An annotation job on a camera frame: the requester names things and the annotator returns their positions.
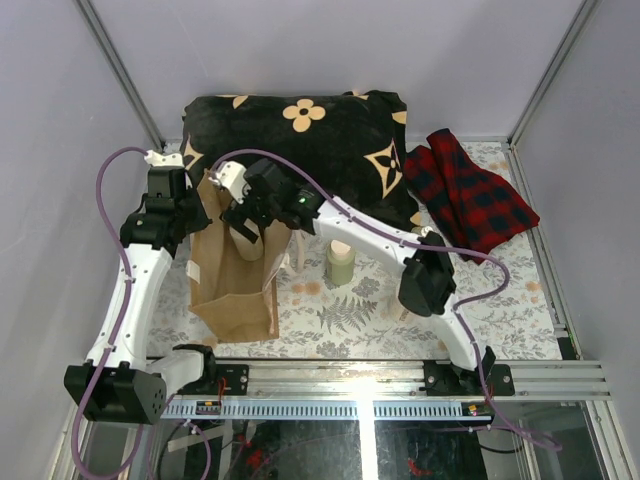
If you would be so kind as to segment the beige bottle wooden cap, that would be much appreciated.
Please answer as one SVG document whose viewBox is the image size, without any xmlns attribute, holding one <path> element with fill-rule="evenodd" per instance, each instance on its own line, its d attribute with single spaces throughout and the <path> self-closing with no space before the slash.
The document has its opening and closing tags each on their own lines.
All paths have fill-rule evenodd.
<svg viewBox="0 0 640 480">
<path fill-rule="evenodd" d="M 261 236 L 258 236 L 258 238 L 254 242 L 252 242 L 244 235 L 233 229 L 230 230 L 230 235 L 234 241 L 234 244 L 236 245 L 236 249 L 239 255 L 245 261 L 253 262 L 263 257 L 264 246 Z"/>
</svg>

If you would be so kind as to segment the green bottle wooden cap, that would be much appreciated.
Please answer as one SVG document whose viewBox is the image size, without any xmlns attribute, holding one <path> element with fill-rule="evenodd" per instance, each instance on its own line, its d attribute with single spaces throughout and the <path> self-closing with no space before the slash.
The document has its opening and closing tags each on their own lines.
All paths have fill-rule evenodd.
<svg viewBox="0 0 640 480">
<path fill-rule="evenodd" d="M 336 286 L 349 283 L 354 275 L 355 249 L 338 240 L 332 240 L 327 248 L 327 275 Z"/>
</svg>

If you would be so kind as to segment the brown jute canvas bag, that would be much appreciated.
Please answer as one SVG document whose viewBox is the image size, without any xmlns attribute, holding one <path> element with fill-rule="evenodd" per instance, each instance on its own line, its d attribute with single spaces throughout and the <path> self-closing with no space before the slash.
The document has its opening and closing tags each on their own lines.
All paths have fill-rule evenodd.
<svg viewBox="0 0 640 480">
<path fill-rule="evenodd" d="M 262 234 L 264 253 L 255 261 L 241 257 L 228 226 L 220 219 L 231 202 L 208 179 L 197 187 L 212 223 L 191 238 L 188 262 L 189 310 L 220 343 L 277 339 L 279 320 L 276 274 L 292 231 L 276 221 Z"/>
</svg>

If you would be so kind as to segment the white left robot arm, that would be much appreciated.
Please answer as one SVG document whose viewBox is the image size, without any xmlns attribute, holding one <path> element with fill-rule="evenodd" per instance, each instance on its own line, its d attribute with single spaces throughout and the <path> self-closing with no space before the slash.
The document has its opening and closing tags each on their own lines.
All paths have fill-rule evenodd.
<svg viewBox="0 0 640 480">
<path fill-rule="evenodd" d="M 64 386 L 85 419 L 156 423 L 169 396 L 183 389 L 212 392 L 219 381 L 211 348 L 179 345 L 149 362 L 147 342 L 160 288 L 192 227 L 204 225 L 197 192 L 177 166 L 152 167 L 143 209 L 130 214 L 116 238 L 122 258 L 100 334 L 81 365 L 67 368 Z"/>
</svg>

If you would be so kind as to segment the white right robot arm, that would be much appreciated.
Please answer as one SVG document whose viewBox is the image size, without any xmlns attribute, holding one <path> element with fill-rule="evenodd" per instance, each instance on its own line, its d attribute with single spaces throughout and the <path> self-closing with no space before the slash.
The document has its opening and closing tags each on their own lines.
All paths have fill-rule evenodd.
<svg viewBox="0 0 640 480">
<path fill-rule="evenodd" d="M 377 260 L 399 279 L 397 297 L 404 309 L 431 320 L 450 361 L 458 367 L 458 387 L 472 395 L 488 387 L 492 373 L 481 361 L 481 347 L 456 317 L 454 268 L 442 238 L 433 231 L 418 235 L 393 228 L 323 192 L 300 169 L 295 172 L 305 179 L 303 184 L 268 158 L 250 167 L 232 160 L 216 163 L 210 180 L 232 198 L 221 219 L 251 243 L 257 234 L 248 222 L 265 230 L 278 221 L 291 230 L 342 242 Z"/>
</svg>

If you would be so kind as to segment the black floral blanket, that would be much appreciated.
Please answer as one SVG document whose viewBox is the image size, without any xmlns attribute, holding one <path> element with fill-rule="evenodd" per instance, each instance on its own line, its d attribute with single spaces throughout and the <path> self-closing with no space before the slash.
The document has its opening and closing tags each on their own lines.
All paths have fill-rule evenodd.
<svg viewBox="0 0 640 480">
<path fill-rule="evenodd" d="M 403 174 L 407 106 L 395 92 L 200 96 L 182 120 L 180 152 L 194 184 L 230 152 L 244 166 L 273 153 L 381 222 L 404 231 L 420 223 Z"/>
</svg>

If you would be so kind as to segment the yellow liquid bottle white cap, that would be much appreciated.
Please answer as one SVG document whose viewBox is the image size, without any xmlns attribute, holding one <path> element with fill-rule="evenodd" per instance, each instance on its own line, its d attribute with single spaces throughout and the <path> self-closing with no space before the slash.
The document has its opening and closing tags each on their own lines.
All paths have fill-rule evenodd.
<svg viewBox="0 0 640 480">
<path fill-rule="evenodd" d="M 433 229 L 430 226 L 415 226 L 411 229 L 411 232 L 418 237 L 426 237 Z"/>
</svg>

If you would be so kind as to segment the cream bottle wooden cap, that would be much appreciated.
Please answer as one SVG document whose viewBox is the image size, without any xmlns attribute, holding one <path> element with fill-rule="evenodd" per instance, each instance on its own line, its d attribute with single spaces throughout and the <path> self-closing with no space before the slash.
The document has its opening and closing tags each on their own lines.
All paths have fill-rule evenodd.
<svg viewBox="0 0 640 480">
<path fill-rule="evenodd" d="M 398 322 L 408 322 L 412 316 L 413 314 L 402 306 L 398 307 L 394 313 L 394 319 Z"/>
</svg>

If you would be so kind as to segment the red black plaid cloth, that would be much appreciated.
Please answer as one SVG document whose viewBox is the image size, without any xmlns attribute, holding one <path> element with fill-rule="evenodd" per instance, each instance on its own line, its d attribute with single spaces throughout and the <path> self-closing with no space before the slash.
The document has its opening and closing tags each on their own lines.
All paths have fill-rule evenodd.
<svg viewBox="0 0 640 480">
<path fill-rule="evenodd" d="M 405 155 L 408 188 L 458 248 L 485 255 L 539 225 L 539 215 L 502 176 L 474 163 L 448 129 Z"/>
</svg>

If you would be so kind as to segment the aluminium mounting rail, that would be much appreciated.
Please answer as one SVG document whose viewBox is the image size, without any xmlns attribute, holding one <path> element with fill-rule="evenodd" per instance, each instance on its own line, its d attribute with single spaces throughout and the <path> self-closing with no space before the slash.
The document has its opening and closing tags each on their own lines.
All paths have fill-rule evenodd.
<svg viewBox="0 0 640 480">
<path fill-rule="evenodd" d="M 444 388 L 445 361 L 422 360 L 292 360 L 219 358 L 223 365 L 244 364 L 249 398 L 346 399 L 363 393 L 371 399 L 409 400 L 483 397 L 468 393 L 457 382 Z M 493 366 L 489 392 L 497 401 L 609 401 L 604 370 L 597 361 L 504 360 Z"/>
</svg>

